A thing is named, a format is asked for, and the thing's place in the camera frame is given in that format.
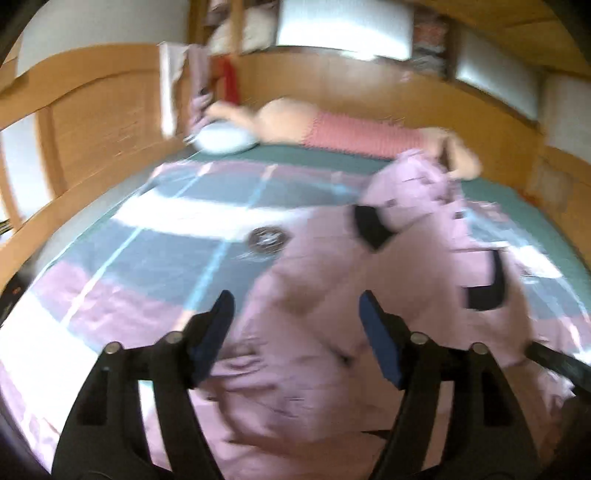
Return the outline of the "pink and black jacket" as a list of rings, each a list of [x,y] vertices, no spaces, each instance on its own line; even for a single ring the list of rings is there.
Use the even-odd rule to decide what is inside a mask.
[[[567,386],[524,350],[569,336],[534,319],[525,275],[509,249],[473,239],[460,185],[420,150],[370,177],[355,204],[315,209],[247,294],[197,407],[221,473],[360,479],[404,393],[429,380],[440,388],[430,443],[441,451],[457,384],[443,373],[461,373],[476,343],[549,459]]]

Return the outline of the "plaid bed sheet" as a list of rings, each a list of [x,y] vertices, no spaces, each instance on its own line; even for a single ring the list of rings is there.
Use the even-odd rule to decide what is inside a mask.
[[[588,307],[525,231],[465,200],[416,150],[372,175],[242,160],[159,167],[8,316],[1,389],[48,469],[101,347],[153,342],[228,290],[235,320],[190,396],[221,471],[358,479],[402,399],[356,317],[367,288],[447,346],[490,346],[536,445],[552,439],[567,385],[522,347],[539,340],[588,360]]]

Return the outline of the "light blue pillow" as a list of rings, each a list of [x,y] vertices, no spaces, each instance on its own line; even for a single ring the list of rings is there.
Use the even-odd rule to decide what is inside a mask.
[[[202,127],[190,138],[190,144],[209,155],[242,153],[259,145],[259,138],[229,121],[216,121]]]

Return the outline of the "wooden headboard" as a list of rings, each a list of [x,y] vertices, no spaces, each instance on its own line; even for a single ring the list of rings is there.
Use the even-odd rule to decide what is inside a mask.
[[[25,220],[8,176],[1,176],[13,228],[1,246],[3,283],[76,213],[184,147],[181,136],[161,133],[159,49],[150,44],[75,49],[38,63],[1,95],[2,127],[26,116],[33,118],[52,199]]]

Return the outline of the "striped plush doll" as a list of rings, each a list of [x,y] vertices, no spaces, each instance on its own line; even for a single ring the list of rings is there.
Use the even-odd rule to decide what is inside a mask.
[[[482,172],[477,154],[454,131],[441,127],[410,128],[397,122],[356,118],[287,97],[267,102],[256,111],[217,101],[207,107],[205,114],[249,130],[263,144],[389,161],[407,151],[419,150],[444,165],[456,179],[473,180]]]

